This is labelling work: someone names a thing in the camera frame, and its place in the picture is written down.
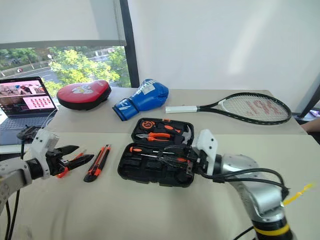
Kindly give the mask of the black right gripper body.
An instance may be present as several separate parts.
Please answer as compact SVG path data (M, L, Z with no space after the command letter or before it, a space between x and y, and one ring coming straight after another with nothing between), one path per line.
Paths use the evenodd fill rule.
M206 173L208 169L207 154L203 150L194 150L189 148L186 150L185 158L187 160L186 174L193 176L194 174Z

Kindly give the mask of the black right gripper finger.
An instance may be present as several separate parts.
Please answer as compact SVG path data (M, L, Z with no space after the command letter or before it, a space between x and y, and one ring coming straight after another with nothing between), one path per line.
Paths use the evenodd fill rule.
M186 168L188 166L188 160L184 158L176 158L176 157L169 157L169 156L160 156L157 159L167 165L176 168Z
M169 145L165 147L164 152L173 153L179 156L186 156L190 152L191 147L185 144Z

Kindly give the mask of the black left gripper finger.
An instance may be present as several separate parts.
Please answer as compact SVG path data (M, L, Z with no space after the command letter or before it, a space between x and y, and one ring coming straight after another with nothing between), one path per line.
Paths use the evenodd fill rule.
M62 158L63 156L69 155L77 150L79 146L77 145L66 145L55 149L55 156Z
M76 169L90 162L94 156L95 156L94 154L84 154L82 156L76 157L74 160L68 162L68 164L66 165L66 168L69 171Z

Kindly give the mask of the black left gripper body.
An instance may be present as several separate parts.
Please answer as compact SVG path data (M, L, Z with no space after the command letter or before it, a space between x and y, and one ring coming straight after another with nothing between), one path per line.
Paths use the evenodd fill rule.
M69 162L63 159L63 156L67 154L66 148L55 148L46 152L46 163L51 176L61 174L68 167Z

